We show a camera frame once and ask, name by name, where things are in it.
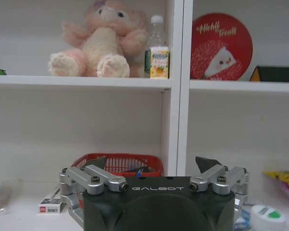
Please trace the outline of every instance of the red round sign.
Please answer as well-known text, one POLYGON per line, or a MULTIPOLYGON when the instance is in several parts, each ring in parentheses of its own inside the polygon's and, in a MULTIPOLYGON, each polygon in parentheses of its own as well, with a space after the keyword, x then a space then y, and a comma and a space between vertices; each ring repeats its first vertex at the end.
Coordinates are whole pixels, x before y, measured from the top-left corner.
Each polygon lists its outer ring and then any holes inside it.
POLYGON ((250 34, 236 18, 210 13, 193 22, 191 79, 238 80, 252 53, 250 34))

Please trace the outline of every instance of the plush toy foot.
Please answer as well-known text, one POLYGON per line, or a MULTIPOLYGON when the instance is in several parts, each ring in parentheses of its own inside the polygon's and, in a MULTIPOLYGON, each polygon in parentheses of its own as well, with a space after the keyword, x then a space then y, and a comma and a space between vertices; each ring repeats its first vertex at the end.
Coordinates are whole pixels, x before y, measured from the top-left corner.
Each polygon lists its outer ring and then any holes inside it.
POLYGON ((75 59, 62 52, 52 54, 48 66, 53 76, 76 77, 79 75, 79 66, 75 59))
POLYGON ((97 66, 98 77, 121 77, 130 76, 130 66, 122 55, 105 55, 97 66))

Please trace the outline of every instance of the screw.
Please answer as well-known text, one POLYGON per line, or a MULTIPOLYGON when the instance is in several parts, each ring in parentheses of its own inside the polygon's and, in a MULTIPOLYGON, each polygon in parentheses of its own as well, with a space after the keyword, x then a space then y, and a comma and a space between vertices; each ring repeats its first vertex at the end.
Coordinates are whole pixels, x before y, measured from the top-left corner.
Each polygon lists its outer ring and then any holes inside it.
POLYGON ((100 177, 97 177, 97 176, 91 177, 91 182, 92 183, 100 182, 100 177))
POLYGON ((226 181, 227 181, 227 178, 224 176, 219 176, 217 178, 217 182, 219 182, 219 183, 226 183, 226 181))
POLYGON ((122 184, 120 187, 121 192, 127 192, 129 190, 130 186, 128 184, 122 184))
POLYGON ((190 184, 189 188, 192 192, 196 192, 198 190, 198 185, 196 184, 190 184))

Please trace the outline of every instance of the metal bracket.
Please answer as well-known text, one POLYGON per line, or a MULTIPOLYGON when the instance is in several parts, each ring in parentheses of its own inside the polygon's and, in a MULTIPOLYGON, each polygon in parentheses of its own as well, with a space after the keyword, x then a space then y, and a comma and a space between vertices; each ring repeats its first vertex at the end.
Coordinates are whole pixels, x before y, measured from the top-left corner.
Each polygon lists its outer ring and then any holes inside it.
POLYGON ((115 176, 95 165, 64 168, 59 175, 61 202, 66 204, 70 216, 83 228, 83 211, 74 192, 87 190, 88 194, 99 195, 104 184, 113 192, 125 192, 129 189, 124 177, 115 176))
POLYGON ((222 165, 215 165, 199 176, 191 177, 190 189, 194 192, 204 192, 208 189, 208 185, 211 184, 218 176, 225 173, 225 168, 222 165))
POLYGON ((250 174, 245 168, 235 167, 228 171, 228 167, 215 165, 204 173, 190 178, 190 189, 193 192, 203 192, 212 183, 212 189, 220 195, 227 195, 232 191, 235 196, 235 219, 240 216, 243 204, 248 198, 250 174))

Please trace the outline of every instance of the yellow package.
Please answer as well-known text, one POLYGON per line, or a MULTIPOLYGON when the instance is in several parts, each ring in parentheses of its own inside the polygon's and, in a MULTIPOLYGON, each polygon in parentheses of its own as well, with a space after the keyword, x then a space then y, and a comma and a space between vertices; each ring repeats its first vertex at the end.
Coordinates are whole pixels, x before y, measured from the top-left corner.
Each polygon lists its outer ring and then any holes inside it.
POLYGON ((289 172, 280 171, 280 172, 263 172, 265 175, 270 176, 274 179, 280 180, 289 185, 289 172))
POLYGON ((150 78, 168 79, 169 48, 151 47, 150 78))

